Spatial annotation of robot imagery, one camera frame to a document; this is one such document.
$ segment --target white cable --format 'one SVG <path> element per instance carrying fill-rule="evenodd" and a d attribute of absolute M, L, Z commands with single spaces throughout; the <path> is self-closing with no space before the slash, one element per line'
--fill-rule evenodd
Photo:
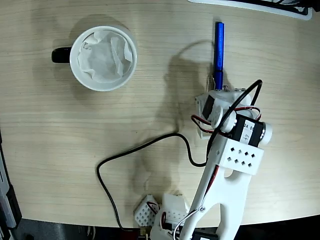
<path fill-rule="evenodd" d="M 197 210 L 193 210 L 192 212 L 190 212 L 187 216 L 185 216 L 178 224 L 177 224 L 177 226 L 175 227 L 175 229 L 174 229 L 174 231 L 173 231 L 173 240 L 177 240 L 178 238 L 176 238 L 176 232 L 177 232 L 177 230 L 178 230 L 178 228 L 179 228 L 179 226 L 185 221 L 185 220 L 187 220 L 188 218 L 190 218 L 193 214 L 195 214 L 195 213 L 197 213 L 197 212 L 199 212 L 199 210 L 197 209 Z"/>

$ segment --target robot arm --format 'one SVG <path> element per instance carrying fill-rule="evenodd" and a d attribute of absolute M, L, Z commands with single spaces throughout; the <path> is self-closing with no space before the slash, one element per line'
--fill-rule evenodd
<path fill-rule="evenodd" d="M 197 115 L 206 123 L 210 122 L 212 129 L 216 129 L 223 121 L 223 115 L 244 91 L 245 89 L 214 90 L 196 97 Z M 185 214 L 181 212 L 183 218 L 175 223 L 175 228 L 163 229 L 158 223 L 162 221 L 163 212 L 175 211 L 170 204 L 172 200 L 162 201 L 166 203 L 157 214 L 152 227 L 152 240 L 216 239 L 198 236 L 195 232 L 198 221 L 216 204 L 220 204 L 220 224 L 216 234 L 220 240 L 235 238 L 242 222 L 251 177 L 257 173 L 264 154 L 264 150 L 258 145 L 268 144 L 272 136 L 271 126 L 260 122 L 260 110 L 250 104 L 251 97 L 247 95 L 220 126 L 222 134 L 216 135 L 211 144 L 192 205 L 185 210 Z M 201 131 L 199 135 L 202 139 L 207 138 Z M 225 177 L 226 169 L 233 170 L 229 177 Z M 185 205 L 182 197 L 174 197 L 175 201 L 180 201 L 180 205 Z"/>

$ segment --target wooden table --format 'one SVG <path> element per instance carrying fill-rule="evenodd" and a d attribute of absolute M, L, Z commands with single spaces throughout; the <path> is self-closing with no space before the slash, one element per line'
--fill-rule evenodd
<path fill-rule="evenodd" d="M 243 224 L 320 214 L 320 14 L 311 21 L 186 0 L 4 0 L 0 9 L 0 127 L 24 218 L 116 226 L 95 166 L 106 157 L 179 130 L 205 160 L 190 120 L 206 91 L 212 29 L 225 23 L 225 83 L 264 85 L 257 101 L 273 126 L 252 178 Z M 86 89 L 51 51 L 90 27 L 121 24 L 136 37 L 134 77 L 112 92 Z M 191 203 L 203 168 L 177 138 L 117 159 L 103 179 L 125 227 L 146 194 Z M 216 226 L 219 207 L 199 226 Z"/>

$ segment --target white paper filter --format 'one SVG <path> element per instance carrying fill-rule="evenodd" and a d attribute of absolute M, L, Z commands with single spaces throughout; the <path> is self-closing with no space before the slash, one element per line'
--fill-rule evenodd
<path fill-rule="evenodd" d="M 80 69 L 99 83 L 121 79 L 133 63 L 128 41 L 110 30 L 97 31 L 81 45 L 78 62 Z"/>

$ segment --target blue pen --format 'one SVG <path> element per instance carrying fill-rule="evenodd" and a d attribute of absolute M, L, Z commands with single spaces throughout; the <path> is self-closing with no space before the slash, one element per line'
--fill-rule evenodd
<path fill-rule="evenodd" d="M 222 89 L 224 84 L 224 41 L 225 41 L 225 24 L 222 22 L 215 23 L 215 40 L 214 40 L 214 70 L 213 78 L 215 89 Z"/>

